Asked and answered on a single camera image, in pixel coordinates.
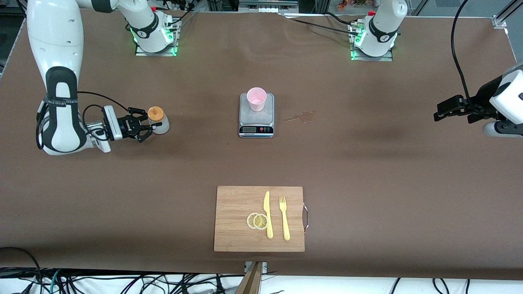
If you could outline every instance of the wooden fork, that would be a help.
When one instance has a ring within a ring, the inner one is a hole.
[[[285,241],[288,241],[291,239],[291,233],[289,232],[289,225],[287,224],[287,215],[285,212],[287,211],[287,203],[285,202],[285,197],[280,197],[280,210],[281,215],[283,217],[283,238]]]

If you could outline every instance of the knife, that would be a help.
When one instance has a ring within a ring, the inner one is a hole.
[[[267,238],[272,239],[272,223],[270,222],[270,203],[269,203],[269,191],[265,193],[265,199],[263,200],[263,210],[267,214]]]

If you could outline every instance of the brown table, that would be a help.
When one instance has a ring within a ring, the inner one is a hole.
[[[437,103],[463,93],[452,19],[407,18],[393,62],[358,62],[343,34],[275,14],[200,14],[175,58],[135,57],[119,14],[82,15],[79,89],[159,105],[170,131],[108,154],[39,151],[44,86],[22,30],[0,83],[0,245],[43,267],[240,273],[258,259],[286,275],[522,279],[523,141],[433,122]],[[458,26],[475,93],[514,57],[489,19]],[[253,86],[276,97],[272,139],[237,135],[238,96]],[[310,123],[283,121],[313,110]],[[219,185],[303,186],[305,252],[213,252]],[[15,253],[0,264],[31,265]]]

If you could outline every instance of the brown stain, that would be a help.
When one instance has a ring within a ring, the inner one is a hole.
[[[314,118],[314,114],[316,113],[316,110],[313,110],[312,112],[304,111],[298,115],[295,115],[291,118],[286,118],[283,121],[293,121],[293,120],[301,120],[304,123],[309,123]]]

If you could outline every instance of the yellow lemon slice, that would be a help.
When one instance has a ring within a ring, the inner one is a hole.
[[[255,216],[254,227],[259,230],[264,230],[267,227],[267,216],[261,213]]]
[[[256,227],[254,226],[254,218],[257,215],[258,214],[256,212],[253,212],[253,213],[249,214],[249,216],[247,217],[247,225],[249,226],[249,228],[254,229],[254,230],[256,230]]]

